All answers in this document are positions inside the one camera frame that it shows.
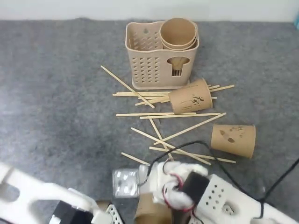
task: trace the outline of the perforated plastic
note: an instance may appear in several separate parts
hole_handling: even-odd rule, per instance
[[[162,49],[159,29],[164,22],[136,23],[126,28],[126,48],[136,89],[177,89],[189,83],[199,38],[191,49],[174,51]],[[167,60],[185,57],[189,61],[181,70],[173,70]]]
[[[112,224],[123,224],[121,217],[113,204],[108,206],[106,213],[112,216]]]

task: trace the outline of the cup rim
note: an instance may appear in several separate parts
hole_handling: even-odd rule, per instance
[[[174,20],[174,19],[182,19],[182,20],[188,21],[188,22],[190,22],[190,23],[194,26],[194,30],[195,30],[195,32],[194,32],[194,36],[193,36],[193,38],[192,38],[189,42],[184,43],[184,44],[181,44],[181,45],[176,45],[176,44],[171,44],[171,43],[167,42],[167,41],[162,37],[162,35],[161,35],[161,30],[162,30],[163,26],[164,26],[167,22],[169,22],[169,21],[171,21],[171,20]],[[179,18],[179,17],[171,18],[171,19],[165,21],[165,22],[161,25],[161,27],[160,27],[160,29],[159,29],[159,35],[160,35],[161,41],[164,42],[164,43],[167,43],[166,45],[169,46],[170,48],[172,48],[172,49],[178,49],[178,50],[181,50],[182,48],[186,48],[186,47],[190,46],[190,45],[193,43],[194,39],[196,39],[196,37],[197,37],[197,33],[198,33],[198,28],[197,28],[197,25],[196,25],[195,22],[192,22],[191,20],[188,20],[188,19],[185,19],[185,18]]]

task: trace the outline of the tipped over paper cup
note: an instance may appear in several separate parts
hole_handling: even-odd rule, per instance
[[[256,143],[256,127],[245,125],[214,125],[211,148],[251,158]]]
[[[175,114],[204,110],[213,107],[206,81],[201,78],[168,94]]]
[[[142,194],[135,214],[135,224],[171,224],[171,210],[160,203],[153,203],[152,194]]]

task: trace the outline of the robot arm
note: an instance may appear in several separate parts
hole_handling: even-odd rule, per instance
[[[65,202],[74,209],[92,214],[92,224],[112,223],[111,216],[101,211],[91,198],[75,190],[65,189],[53,183],[43,183],[0,162],[0,184],[3,183],[16,187],[20,192],[19,197],[14,202],[7,202],[0,198],[0,218],[10,223],[42,224],[41,218],[31,207],[38,200],[59,200]]]
[[[258,201],[216,175],[210,175],[208,179],[209,184],[195,211],[197,217],[205,220],[205,224],[298,224],[266,203],[263,218],[254,219],[260,217],[261,214],[261,204]]]
[[[176,163],[178,164],[168,162],[166,165],[157,165],[156,176],[151,179],[157,181],[157,188],[153,191],[154,202],[162,202],[173,209],[182,210],[190,208],[186,197],[192,199],[197,206],[193,210],[195,216],[189,224],[299,224],[266,203],[263,218],[257,219],[261,215],[261,204],[258,201],[217,175],[208,175],[203,167],[198,167],[200,165]],[[162,195],[161,192],[168,183],[176,180],[174,175],[184,182],[183,187],[170,186],[167,193]]]

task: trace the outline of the black plastic piece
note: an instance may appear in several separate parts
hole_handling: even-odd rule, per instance
[[[60,224],[90,224],[93,219],[92,213],[75,209],[62,201],[58,203],[53,215],[60,218]]]
[[[198,204],[205,193],[209,182],[210,180],[205,176],[191,172],[183,185],[182,191],[185,192],[195,204]]]

